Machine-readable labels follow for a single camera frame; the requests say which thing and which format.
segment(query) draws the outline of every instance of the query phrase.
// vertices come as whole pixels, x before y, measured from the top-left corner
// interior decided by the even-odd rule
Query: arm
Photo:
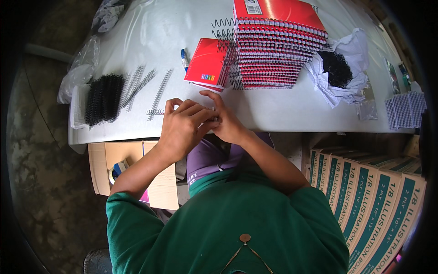
[[[215,111],[192,100],[168,100],[160,140],[143,158],[117,178],[110,196],[117,192],[126,192],[140,199],[161,171],[185,157],[210,129],[219,125],[219,122],[207,121],[217,116]]]
[[[225,106],[219,94],[208,90],[200,93],[213,99],[219,113],[220,125],[213,132],[223,141],[245,149],[278,191],[290,195],[300,188],[310,186],[293,163],[242,125],[232,110]]]

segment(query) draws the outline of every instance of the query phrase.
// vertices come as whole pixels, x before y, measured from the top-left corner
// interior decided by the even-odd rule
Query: blue marker
[[[189,62],[186,58],[186,53],[184,52],[184,49],[181,49],[181,61],[183,62],[183,68],[186,70],[189,68]]]

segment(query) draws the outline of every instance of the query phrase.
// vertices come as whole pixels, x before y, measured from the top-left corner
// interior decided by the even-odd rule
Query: person
[[[349,251],[325,195],[273,149],[268,133],[246,129],[219,94],[200,93],[215,110],[168,100],[158,143],[111,189],[113,272],[346,273]],[[203,139],[209,130],[232,144],[228,158]],[[191,198],[164,225],[138,199],[185,156]]]

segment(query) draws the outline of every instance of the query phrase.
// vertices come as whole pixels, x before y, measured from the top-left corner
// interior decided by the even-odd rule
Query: packing tape roll
[[[122,174],[129,167],[128,162],[125,160],[118,162],[108,171],[109,182],[113,185],[116,182],[117,177]]]
[[[114,171],[114,168],[112,167],[112,168],[109,170],[109,172],[108,172],[109,182],[110,182],[112,185],[116,182],[116,180],[113,178],[113,171]]]

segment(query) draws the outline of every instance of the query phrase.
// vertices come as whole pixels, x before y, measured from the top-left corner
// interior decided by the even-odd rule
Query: barcode label
[[[245,0],[245,6],[247,7],[248,14],[263,14],[258,0]]]
[[[247,8],[248,8],[248,13],[255,13],[254,6],[247,6]]]

